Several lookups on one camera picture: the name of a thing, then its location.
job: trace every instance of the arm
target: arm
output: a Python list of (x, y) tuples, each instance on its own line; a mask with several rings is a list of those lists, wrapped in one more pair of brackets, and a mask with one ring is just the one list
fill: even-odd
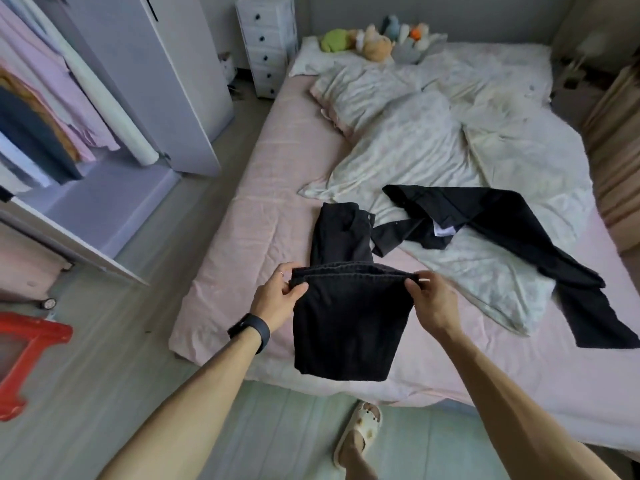
[[(284, 272), (297, 266), (281, 264), (255, 293), (251, 313), (271, 331), (290, 318), (307, 291), (306, 283), (289, 290), (284, 281)], [(196, 479), (260, 344), (260, 334), (251, 327), (236, 335), (149, 416), (98, 479)]]
[(510, 478), (618, 479), (464, 334), (458, 299), (444, 279), (428, 271), (419, 275), (420, 285), (405, 282), (418, 320), (444, 348), (460, 374)]

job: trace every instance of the blue plush toy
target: blue plush toy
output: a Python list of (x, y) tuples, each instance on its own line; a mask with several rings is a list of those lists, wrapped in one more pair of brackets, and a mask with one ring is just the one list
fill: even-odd
[(396, 17), (396, 15), (389, 15), (382, 25), (385, 27), (382, 35), (388, 37), (391, 42), (395, 42), (400, 33), (400, 21), (398, 17)]

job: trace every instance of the mattress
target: mattress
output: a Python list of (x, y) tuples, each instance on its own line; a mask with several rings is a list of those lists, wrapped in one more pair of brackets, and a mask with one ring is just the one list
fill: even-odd
[[(249, 309), (256, 286), (280, 262), (308, 263), (322, 202), (297, 195), (347, 156), (347, 140), (308, 94), (315, 78), (290, 77), (274, 101), (236, 195), (182, 302), (169, 346), (202, 365), (228, 341), (227, 329)], [(574, 257), (596, 270), (620, 320), (640, 333), (640, 296), (599, 215), (589, 218)], [(400, 249), (377, 262), (417, 271)], [(555, 302), (532, 337), (521, 337), (458, 297), (464, 331), (576, 439), (640, 451), (640, 350), (579, 349)], [(330, 381), (293, 366), (291, 322), (272, 335), (247, 379), (314, 395), (345, 392), (378, 404), (472, 404), (455, 368), (412, 312), (384, 382)]]

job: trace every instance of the slipper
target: slipper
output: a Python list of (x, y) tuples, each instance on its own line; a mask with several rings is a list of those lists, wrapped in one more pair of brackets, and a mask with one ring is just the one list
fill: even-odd
[(342, 437), (340, 438), (340, 441), (338, 441), (338, 446), (336, 446), (335, 451), (333, 452), (333, 464), (339, 470), (346, 471), (346, 468), (341, 466), (338, 461), (338, 457), (347, 435), (352, 431), (357, 431), (362, 435), (364, 438), (364, 449), (362, 450), (362, 455), (364, 456), (364, 453), (367, 452), (373, 444), (373, 441), (376, 439), (380, 426), (382, 426), (382, 411), (380, 411), (380, 420), (377, 420), (372, 411), (364, 409), (365, 404), (366, 403), (363, 401), (358, 402), (356, 409), (354, 409), (353, 414), (351, 415), (351, 419), (349, 419), (347, 427), (344, 428), (344, 431), (342, 432)]

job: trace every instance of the chest of drawers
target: chest of drawers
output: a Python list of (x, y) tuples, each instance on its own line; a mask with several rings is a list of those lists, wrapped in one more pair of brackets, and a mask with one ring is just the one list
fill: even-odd
[(273, 99), (298, 52), (293, 0), (238, 0), (236, 10), (255, 92)]

